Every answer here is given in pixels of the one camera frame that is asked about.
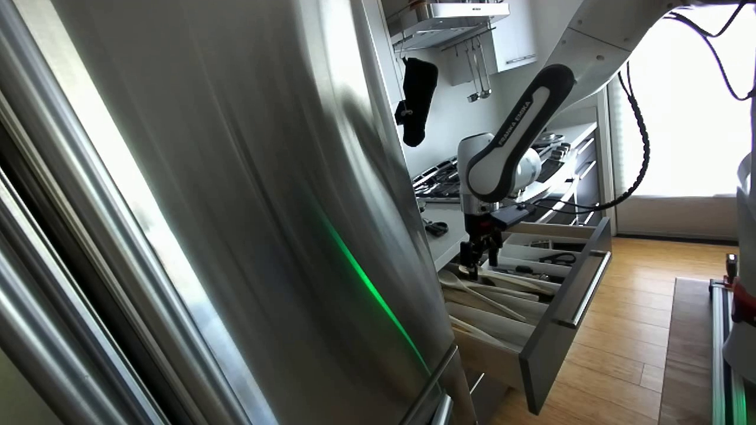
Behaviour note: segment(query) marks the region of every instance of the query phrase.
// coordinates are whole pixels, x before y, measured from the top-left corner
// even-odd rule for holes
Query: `robotic arm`
[[[498,207],[538,176],[532,144],[563,109],[597,92],[630,56],[641,37],[678,5],[729,5],[738,0],[584,0],[544,71],[524,89],[495,133],[460,142],[460,196],[471,241],[460,246],[460,270],[473,274],[485,252],[495,263],[500,231],[527,211]]]

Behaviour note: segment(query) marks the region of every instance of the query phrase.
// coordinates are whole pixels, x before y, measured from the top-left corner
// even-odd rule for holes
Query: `wooden floor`
[[[611,263],[574,337],[541,416],[513,391],[504,422],[657,422],[674,281],[721,279],[733,246],[617,239]]]

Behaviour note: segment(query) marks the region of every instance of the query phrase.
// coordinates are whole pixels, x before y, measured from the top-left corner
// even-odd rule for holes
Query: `green light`
[[[424,373],[429,373],[419,345],[410,340],[410,335],[407,332],[407,327],[401,325],[400,316],[394,314],[394,308],[385,302],[385,296],[381,294],[377,285],[374,283],[374,279],[364,270],[364,266],[360,263],[360,260],[354,257],[354,252],[350,250],[350,246],[344,243],[344,239],[337,234],[337,228],[329,222],[325,215],[319,215],[321,222],[329,228],[329,236],[332,239],[335,247],[344,254],[344,260],[350,261],[351,270],[357,274],[360,283],[368,289],[368,294],[375,299],[375,303],[382,308],[382,314],[394,324],[394,327],[401,332],[401,337],[407,340],[407,345],[410,347],[410,352],[419,355],[421,365]]]

